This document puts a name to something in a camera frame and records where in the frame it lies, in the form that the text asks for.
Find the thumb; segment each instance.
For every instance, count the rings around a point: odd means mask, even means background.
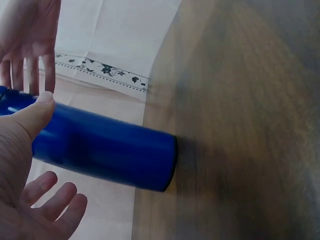
[[[51,92],[42,93],[32,105],[12,114],[11,119],[29,134],[31,141],[48,125],[55,110]]]

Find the left hand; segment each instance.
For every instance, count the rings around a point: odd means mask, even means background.
[[[49,171],[25,186],[32,141],[51,120],[54,108],[52,93],[45,92],[29,107],[0,116],[0,239],[67,240],[85,214],[87,198],[70,182],[42,207],[31,208],[57,183]]]
[[[0,16],[0,77],[2,85],[24,90],[24,58],[29,92],[39,95],[39,57],[45,90],[56,84],[55,44],[61,0],[8,0]]]

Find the blue cylinder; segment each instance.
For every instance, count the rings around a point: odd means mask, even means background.
[[[0,86],[0,116],[35,102]],[[163,192],[174,175],[177,139],[167,133],[56,104],[51,122],[32,144],[33,156],[93,177]]]

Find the wooden surface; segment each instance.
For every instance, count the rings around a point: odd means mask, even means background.
[[[182,0],[144,119],[177,169],[136,191],[132,239],[320,239],[319,60],[317,0]]]

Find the floral border pattern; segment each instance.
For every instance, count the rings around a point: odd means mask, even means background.
[[[55,64],[88,73],[100,79],[118,83],[143,93],[148,89],[148,78],[139,76],[114,66],[90,59],[62,53],[55,55]]]

